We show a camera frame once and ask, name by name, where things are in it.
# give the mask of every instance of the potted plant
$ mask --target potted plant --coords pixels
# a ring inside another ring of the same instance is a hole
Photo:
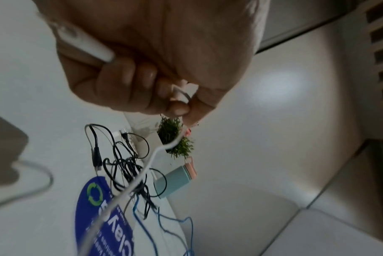
[[[183,124],[181,124],[179,118],[169,119],[164,116],[161,116],[161,123],[158,129],[158,136],[162,144],[168,144],[172,142],[183,129]],[[191,135],[191,130],[188,128],[185,136],[182,138],[180,143],[172,149],[166,150],[167,153],[171,154],[173,158],[178,157],[189,157],[191,151],[194,149],[193,141],[188,137]]]

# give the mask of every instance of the cable connector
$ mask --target cable connector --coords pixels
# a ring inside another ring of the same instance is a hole
[[[91,160],[93,162],[93,167],[96,171],[100,171],[103,166],[102,156],[100,155],[99,147],[94,147],[91,151]]]

